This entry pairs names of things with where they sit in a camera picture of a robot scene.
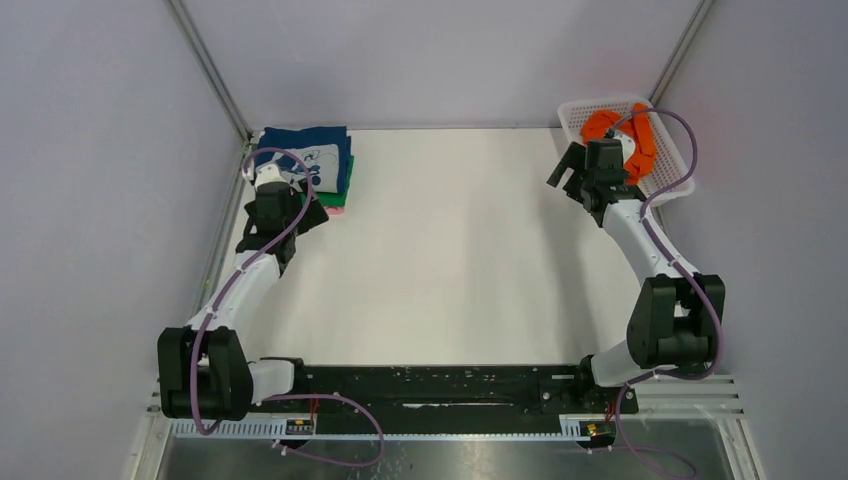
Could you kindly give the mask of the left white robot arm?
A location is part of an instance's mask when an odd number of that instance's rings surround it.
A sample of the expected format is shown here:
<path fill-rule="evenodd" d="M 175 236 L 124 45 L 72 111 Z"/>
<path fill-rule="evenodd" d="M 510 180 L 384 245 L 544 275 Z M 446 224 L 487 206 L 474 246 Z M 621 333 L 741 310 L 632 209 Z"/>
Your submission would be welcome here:
<path fill-rule="evenodd" d="M 250 361 L 241 339 L 292 260 L 298 235 L 329 217 L 304 180 L 258 186 L 245 210 L 231 276 L 185 326 L 166 328 L 157 340 L 162 412 L 196 420 L 204 430 L 239 421 L 270 397 L 288 411 L 301 409 L 310 397 L 308 381 L 295 374 L 295 360 Z"/>

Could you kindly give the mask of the orange t shirt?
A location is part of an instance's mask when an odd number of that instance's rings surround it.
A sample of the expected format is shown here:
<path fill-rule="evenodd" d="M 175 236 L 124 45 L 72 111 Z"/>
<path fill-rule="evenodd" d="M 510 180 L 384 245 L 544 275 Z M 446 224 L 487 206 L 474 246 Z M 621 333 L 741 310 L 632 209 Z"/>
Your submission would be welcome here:
<path fill-rule="evenodd" d="M 593 112 L 583 124 L 580 135 L 584 143 L 600 139 L 612 126 L 623 118 L 608 109 Z M 628 185 L 636 185 L 650 174 L 657 159 L 657 147 L 649 117 L 639 114 L 626 120 L 618 131 L 633 142 L 633 151 L 625 155 L 623 168 L 628 172 Z"/>

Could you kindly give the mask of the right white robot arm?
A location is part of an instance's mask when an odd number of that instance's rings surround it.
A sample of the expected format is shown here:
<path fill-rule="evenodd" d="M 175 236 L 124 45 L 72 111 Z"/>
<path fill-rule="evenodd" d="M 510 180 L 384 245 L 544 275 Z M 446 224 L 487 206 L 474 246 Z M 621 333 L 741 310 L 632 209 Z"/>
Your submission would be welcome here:
<path fill-rule="evenodd" d="M 641 284 L 624 340 L 581 363 L 586 377 L 575 382 L 573 396 L 589 412 L 612 400 L 614 386 L 654 375 L 702 379 L 723 355 L 724 283 L 673 247 L 647 198 L 629 184 L 623 153 L 617 139 L 573 142 L 547 180 L 614 240 Z"/>

